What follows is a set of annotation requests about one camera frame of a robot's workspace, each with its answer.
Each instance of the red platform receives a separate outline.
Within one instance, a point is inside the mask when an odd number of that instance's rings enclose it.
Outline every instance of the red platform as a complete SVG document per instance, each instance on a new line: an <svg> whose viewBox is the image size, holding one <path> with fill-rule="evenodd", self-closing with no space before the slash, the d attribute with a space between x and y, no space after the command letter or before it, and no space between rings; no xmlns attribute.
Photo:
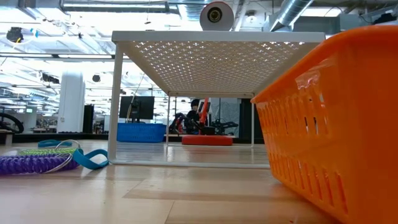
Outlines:
<svg viewBox="0 0 398 224"><path fill-rule="evenodd" d="M182 136L182 144L198 146L232 146L232 138L228 136L186 135Z"/></svg>

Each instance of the purple coiled cable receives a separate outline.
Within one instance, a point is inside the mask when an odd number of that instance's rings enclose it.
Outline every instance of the purple coiled cable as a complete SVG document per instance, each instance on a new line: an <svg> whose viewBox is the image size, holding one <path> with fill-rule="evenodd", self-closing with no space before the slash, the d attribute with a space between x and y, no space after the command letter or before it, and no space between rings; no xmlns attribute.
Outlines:
<svg viewBox="0 0 398 224"><path fill-rule="evenodd" d="M66 159L67 157L59 156L59 154L0 156L0 175L41 174L59 166ZM71 160L60 170L70 170L78 166L79 164Z"/></svg>

